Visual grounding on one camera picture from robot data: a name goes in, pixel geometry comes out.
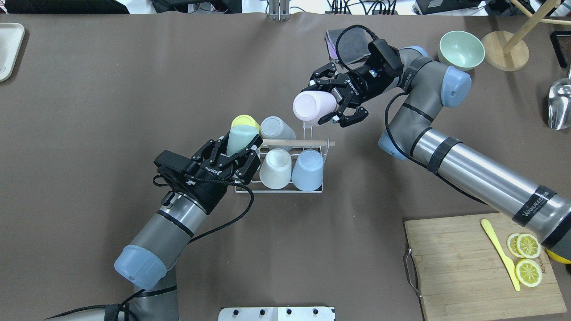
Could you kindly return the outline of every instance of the blue joint cap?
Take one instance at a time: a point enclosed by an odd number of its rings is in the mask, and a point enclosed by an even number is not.
[[[419,52],[419,54],[428,57],[428,53],[426,52],[426,50],[424,50],[424,48],[420,47],[420,46],[410,46],[410,47],[404,47],[403,49],[413,49]]]
[[[446,69],[442,80],[442,105],[450,108],[458,107],[472,87],[472,78],[467,73],[452,66]]]
[[[395,145],[391,142],[391,139],[386,130],[383,132],[381,138],[379,139],[379,147],[399,160],[404,161],[407,159],[405,155],[401,154],[401,152],[396,149]]]
[[[152,289],[167,274],[167,268],[146,248],[127,245],[115,261],[115,270],[136,286]]]

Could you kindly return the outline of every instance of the pink cup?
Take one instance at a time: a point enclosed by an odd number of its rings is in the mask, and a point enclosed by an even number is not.
[[[302,91],[293,100],[295,117],[308,125],[317,125],[317,121],[335,110],[337,100],[325,91]]]

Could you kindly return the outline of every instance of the white sticker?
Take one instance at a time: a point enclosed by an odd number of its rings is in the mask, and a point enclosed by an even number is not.
[[[428,3],[427,8],[440,7],[443,2],[444,2],[444,0],[432,0]]]

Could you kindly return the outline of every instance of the round wooden base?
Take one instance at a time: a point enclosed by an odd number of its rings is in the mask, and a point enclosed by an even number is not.
[[[525,66],[529,59],[529,49],[523,40],[507,54],[502,50],[511,37],[513,34],[507,31],[494,31],[482,39],[486,49],[486,61],[490,65],[504,71],[516,71]]]

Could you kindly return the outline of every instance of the metal scoop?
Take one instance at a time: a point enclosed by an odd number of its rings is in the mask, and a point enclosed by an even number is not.
[[[547,125],[553,129],[565,129],[571,126],[571,66],[567,78],[553,83],[549,89],[549,110]]]

